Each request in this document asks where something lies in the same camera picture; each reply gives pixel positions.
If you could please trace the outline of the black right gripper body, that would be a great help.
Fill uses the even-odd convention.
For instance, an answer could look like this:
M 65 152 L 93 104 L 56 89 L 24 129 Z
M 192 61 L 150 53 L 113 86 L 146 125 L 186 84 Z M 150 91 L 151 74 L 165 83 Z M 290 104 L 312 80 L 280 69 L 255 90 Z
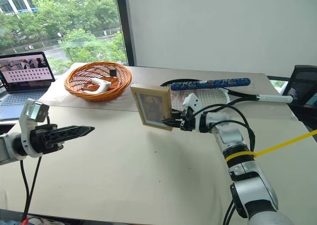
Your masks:
M 181 123 L 180 129 L 183 131 L 193 131 L 196 127 L 196 119 L 193 116 L 194 111 L 191 107 L 188 107 L 180 116 Z

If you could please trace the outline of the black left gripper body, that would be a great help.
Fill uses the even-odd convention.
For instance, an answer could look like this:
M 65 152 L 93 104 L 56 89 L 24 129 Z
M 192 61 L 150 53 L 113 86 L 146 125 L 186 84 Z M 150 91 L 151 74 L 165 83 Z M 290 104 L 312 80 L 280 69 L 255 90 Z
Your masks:
M 45 155 L 63 149 L 63 144 L 61 142 L 50 145 L 47 143 L 48 139 L 45 138 L 46 133 L 54 129 L 57 129 L 56 124 L 44 124 L 36 126 L 35 129 L 31 131 L 31 145 L 37 153 Z

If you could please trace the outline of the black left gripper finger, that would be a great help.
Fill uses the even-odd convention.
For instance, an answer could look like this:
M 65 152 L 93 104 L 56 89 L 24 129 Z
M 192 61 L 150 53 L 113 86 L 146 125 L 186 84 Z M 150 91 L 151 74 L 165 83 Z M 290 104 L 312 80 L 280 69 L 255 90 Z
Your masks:
M 67 126 L 62 128 L 54 129 L 55 131 L 93 131 L 95 128 L 92 126 Z
M 47 132 L 47 144 L 57 144 L 64 141 L 72 140 L 78 137 L 83 137 L 92 131 L 55 131 Z

